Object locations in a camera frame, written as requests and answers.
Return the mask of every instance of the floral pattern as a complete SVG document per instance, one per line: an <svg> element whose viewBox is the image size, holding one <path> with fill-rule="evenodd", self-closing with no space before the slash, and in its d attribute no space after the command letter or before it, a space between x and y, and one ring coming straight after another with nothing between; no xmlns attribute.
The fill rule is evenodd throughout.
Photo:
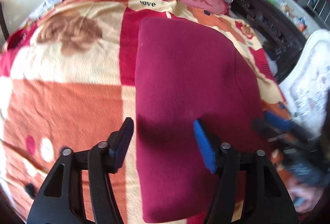
<svg viewBox="0 0 330 224"><path fill-rule="evenodd" d="M249 40L252 40L252 38L255 36L252 27L250 27L249 25L237 21L235 21L235 25Z"/></svg>
<svg viewBox="0 0 330 224"><path fill-rule="evenodd" d="M102 39L102 30L96 20L80 14L58 14L45 23L36 42L61 42L61 53L70 56L88 52L98 39Z"/></svg>
<svg viewBox="0 0 330 224"><path fill-rule="evenodd" d="M321 135L330 89L330 46L323 41L312 49L301 74L290 87L297 111L294 119L314 136Z"/></svg>

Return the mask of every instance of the white polka dot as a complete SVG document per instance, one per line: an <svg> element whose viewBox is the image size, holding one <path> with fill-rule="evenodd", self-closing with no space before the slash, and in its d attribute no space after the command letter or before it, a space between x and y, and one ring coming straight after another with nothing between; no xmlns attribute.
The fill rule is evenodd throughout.
<svg viewBox="0 0 330 224"><path fill-rule="evenodd" d="M275 158L277 157L278 153L279 153L279 150L278 150L278 149L274 150L274 151L272 152L272 158L275 159Z"/></svg>
<svg viewBox="0 0 330 224"><path fill-rule="evenodd" d="M0 95L0 117L3 119L8 118L8 106L10 96L12 94L13 84L11 78L0 77L1 95Z"/></svg>
<svg viewBox="0 0 330 224"><path fill-rule="evenodd" d="M26 159L23 160L23 163L29 176L35 177L38 173L35 167Z"/></svg>
<svg viewBox="0 0 330 224"><path fill-rule="evenodd" d="M281 165L281 164L279 164L278 166L277 166L277 171L282 171L284 169L284 166L283 165Z"/></svg>
<svg viewBox="0 0 330 224"><path fill-rule="evenodd" d="M48 163L54 159L53 145L48 138L43 138L41 140L40 154L41 157Z"/></svg>

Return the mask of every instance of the checkered blanket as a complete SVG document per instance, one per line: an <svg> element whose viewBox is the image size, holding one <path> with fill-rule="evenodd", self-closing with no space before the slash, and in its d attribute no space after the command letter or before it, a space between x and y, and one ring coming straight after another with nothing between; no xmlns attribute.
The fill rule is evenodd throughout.
<svg viewBox="0 0 330 224"><path fill-rule="evenodd" d="M90 149L126 117L135 120L138 32L146 17L190 20L223 33L253 69L264 107L288 116L278 105L284 99L262 46L244 21L178 0L63 2L27 21L0 56L1 184L22 219L33 202L24 185L39 188L62 147ZM135 141L134 134L123 168L110 175L123 221L130 224L144 223ZM87 218L93 219L86 173L83 180Z"/></svg>

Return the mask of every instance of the blanket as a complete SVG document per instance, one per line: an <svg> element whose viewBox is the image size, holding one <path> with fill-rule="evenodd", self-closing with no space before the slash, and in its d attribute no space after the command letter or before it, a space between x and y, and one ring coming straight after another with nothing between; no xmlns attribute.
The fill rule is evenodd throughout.
<svg viewBox="0 0 330 224"><path fill-rule="evenodd" d="M135 121L138 32L146 17L190 20L223 33L255 73L264 109L288 117L262 46L244 21L178 0L65 1L27 21L0 56L1 184L22 219L33 202L24 186L38 189L63 147L90 149L126 117ZM134 133L123 167L110 175L123 221L130 224L144 223L135 143ZM86 215L93 220L87 173L83 181ZM176 221L188 222L201 219Z"/></svg>

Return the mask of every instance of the person's hand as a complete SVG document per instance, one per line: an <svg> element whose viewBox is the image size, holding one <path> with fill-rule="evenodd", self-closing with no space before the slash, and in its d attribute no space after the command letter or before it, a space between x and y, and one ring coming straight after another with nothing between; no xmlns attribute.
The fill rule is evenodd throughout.
<svg viewBox="0 0 330 224"><path fill-rule="evenodd" d="M294 201L296 197L305 199L301 206L296 207L297 213L302 214L313 210L324 191L324 188L311 187L307 184L299 183L294 178L290 180L287 188L292 201Z"/></svg>

